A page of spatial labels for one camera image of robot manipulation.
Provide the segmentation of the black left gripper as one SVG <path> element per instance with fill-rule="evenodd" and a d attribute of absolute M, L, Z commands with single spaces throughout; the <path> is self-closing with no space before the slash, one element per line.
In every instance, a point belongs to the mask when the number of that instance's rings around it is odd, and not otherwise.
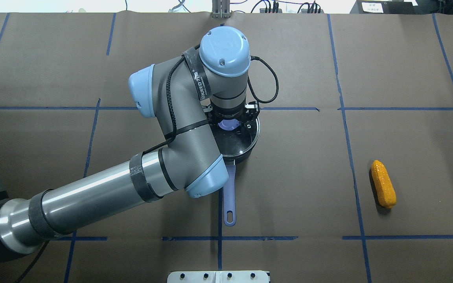
<path fill-rule="evenodd" d="M 213 103 L 205 106 L 205 115 L 209 124 L 219 124 L 223 120 L 237 120 L 241 123 L 255 121 L 260 113 L 257 101 L 240 104 L 234 108 L 221 108 Z"/>

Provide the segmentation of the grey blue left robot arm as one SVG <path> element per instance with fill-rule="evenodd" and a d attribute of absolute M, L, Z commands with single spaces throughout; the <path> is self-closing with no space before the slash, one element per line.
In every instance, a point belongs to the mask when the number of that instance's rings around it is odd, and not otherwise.
<path fill-rule="evenodd" d="M 254 117 L 256 104 L 246 104 L 253 58 L 242 31 L 219 26 L 181 56 L 131 74 L 136 108 L 158 120 L 165 141 L 29 200 L 10 199 L 0 180 L 0 262 L 171 192 L 199 198 L 225 186 L 228 170 L 209 122 Z"/>

